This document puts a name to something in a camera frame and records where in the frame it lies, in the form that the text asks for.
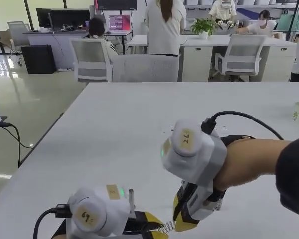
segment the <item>potted plant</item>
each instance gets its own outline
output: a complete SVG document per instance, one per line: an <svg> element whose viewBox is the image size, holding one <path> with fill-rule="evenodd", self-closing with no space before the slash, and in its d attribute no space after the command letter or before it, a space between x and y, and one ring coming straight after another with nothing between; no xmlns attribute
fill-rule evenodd
<svg viewBox="0 0 299 239"><path fill-rule="evenodd" d="M194 24L191 26L191 31L199 35L199 38L207 40L208 35L213 32L213 22L210 19L196 19Z"/></svg>

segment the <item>black sleeve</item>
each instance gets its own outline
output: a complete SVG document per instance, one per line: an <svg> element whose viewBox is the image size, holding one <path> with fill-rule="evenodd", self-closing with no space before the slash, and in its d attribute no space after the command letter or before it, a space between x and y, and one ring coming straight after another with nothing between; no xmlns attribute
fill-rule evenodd
<svg viewBox="0 0 299 239"><path fill-rule="evenodd" d="M299 214L299 139L290 143L278 158L276 187L281 204Z"/></svg>
<svg viewBox="0 0 299 239"><path fill-rule="evenodd" d="M52 236L52 239L58 235L66 235L66 224L65 220L61 223L58 230L56 230L55 234Z"/></svg>

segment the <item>hand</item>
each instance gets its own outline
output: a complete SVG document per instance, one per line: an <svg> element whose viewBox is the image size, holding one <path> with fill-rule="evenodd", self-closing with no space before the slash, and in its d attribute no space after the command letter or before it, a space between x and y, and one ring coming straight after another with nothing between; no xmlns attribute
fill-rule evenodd
<svg viewBox="0 0 299 239"><path fill-rule="evenodd" d="M214 187L224 191L257 179L260 175L274 174L280 152L289 144L284 140L242 139L227 147L223 167L214 179Z"/></svg>

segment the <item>tape label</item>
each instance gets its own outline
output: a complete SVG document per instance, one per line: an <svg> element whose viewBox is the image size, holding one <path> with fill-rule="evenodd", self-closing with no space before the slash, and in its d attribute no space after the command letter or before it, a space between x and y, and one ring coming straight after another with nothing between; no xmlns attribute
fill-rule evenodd
<svg viewBox="0 0 299 239"><path fill-rule="evenodd" d="M106 189L109 194L109 198L111 200L118 200L120 199L120 193L116 184L107 184Z"/></svg>
<svg viewBox="0 0 299 239"><path fill-rule="evenodd" d="M180 148L191 151L193 149L194 132L184 128L180 135Z"/></svg>
<svg viewBox="0 0 299 239"><path fill-rule="evenodd" d="M98 216L89 212L84 206L80 206L75 213L75 218L87 228L93 229L97 222Z"/></svg>

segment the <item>white desk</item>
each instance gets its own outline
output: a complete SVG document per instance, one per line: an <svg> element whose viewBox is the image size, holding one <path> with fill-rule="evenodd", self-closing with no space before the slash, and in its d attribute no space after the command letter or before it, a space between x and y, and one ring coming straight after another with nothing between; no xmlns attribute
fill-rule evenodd
<svg viewBox="0 0 299 239"><path fill-rule="evenodd" d="M104 100L109 95L111 100ZM299 137L299 124L291 120L298 101L299 83L89 84L0 192L0 239L30 239L38 216L66 203L82 185L133 187L137 209L170 220L181 179L163 169L160 147L172 124L237 110L293 140ZM223 116L217 122L222 135L274 138L241 117ZM49 239L61 221L44 218L39 238ZM170 238L299 239L299 216L280 205L274 176L264 176L231 188L221 211Z"/></svg>
<svg viewBox="0 0 299 239"><path fill-rule="evenodd" d="M181 47L184 47L183 81L208 81L213 47L228 46L230 36L212 35L201 40L195 35L182 35ZM146 35L136 35L127 44L133 48L147 45ZM296 44L267 38L261 53L258 76L254 81L286 82L289 79L296 55Z"/></svg>

